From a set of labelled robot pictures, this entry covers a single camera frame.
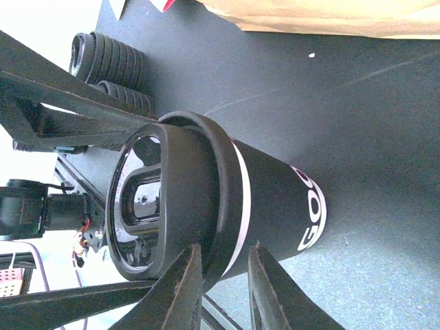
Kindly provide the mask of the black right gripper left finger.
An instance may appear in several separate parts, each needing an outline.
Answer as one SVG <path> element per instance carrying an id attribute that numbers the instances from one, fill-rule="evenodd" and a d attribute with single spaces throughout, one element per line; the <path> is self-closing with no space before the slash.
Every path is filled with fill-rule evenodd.
<path id="1" fill-rule="evenodd" d="M 117 329 L 199 329 L 202 265 L 200 244 L 189 245 Z"/>

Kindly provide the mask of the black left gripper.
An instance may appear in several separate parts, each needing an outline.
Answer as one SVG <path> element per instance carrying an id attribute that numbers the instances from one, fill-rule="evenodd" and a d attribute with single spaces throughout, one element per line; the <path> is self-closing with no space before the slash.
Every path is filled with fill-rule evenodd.
<path id="1" fill-rule="evenodd" d="M 93 88 L 1 33 L 1 126 L 39 146 L 122 144 L 154 115 Z M 103 208 L 73 186 L 11 179 L 1 187 L 1 240 L 39 239 L 46 231 L 103 228 Z M 2 329 L 55 329 L 137 303 L 154 280 L 46 291 L 1 299 Z"/>

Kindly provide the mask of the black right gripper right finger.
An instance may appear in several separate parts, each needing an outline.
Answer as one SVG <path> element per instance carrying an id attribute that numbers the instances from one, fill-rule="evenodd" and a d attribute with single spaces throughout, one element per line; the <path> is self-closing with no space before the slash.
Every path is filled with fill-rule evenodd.
<path id="1" fill-rule="evenodd" d="M 341 329 L 314 303 L 260 243 L 248 254 L 253 329 Z"/>

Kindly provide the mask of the orange kraft paper bag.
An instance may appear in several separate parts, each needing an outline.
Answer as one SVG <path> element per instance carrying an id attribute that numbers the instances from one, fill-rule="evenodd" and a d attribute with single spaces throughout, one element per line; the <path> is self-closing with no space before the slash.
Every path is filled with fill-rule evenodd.
<path id="1" fill-rule="evenodd" d="M 203 1 L 203 5 L 243 31 L 439 38 L 438 1 Z"/>

